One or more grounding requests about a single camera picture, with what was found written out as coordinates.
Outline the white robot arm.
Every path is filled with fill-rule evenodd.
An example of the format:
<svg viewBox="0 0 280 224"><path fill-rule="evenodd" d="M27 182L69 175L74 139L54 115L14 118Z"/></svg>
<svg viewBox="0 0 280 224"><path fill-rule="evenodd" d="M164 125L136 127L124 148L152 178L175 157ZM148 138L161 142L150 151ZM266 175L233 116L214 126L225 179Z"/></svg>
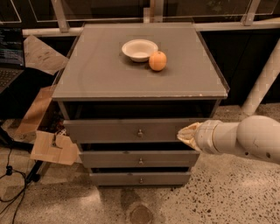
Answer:
<svg viewBox="0 0 280 224"><path fill-rule="evenodd" d="M280 164L280 122L252 115L241 122L207 120L181 129L178 140L199 152Z"/></svg>

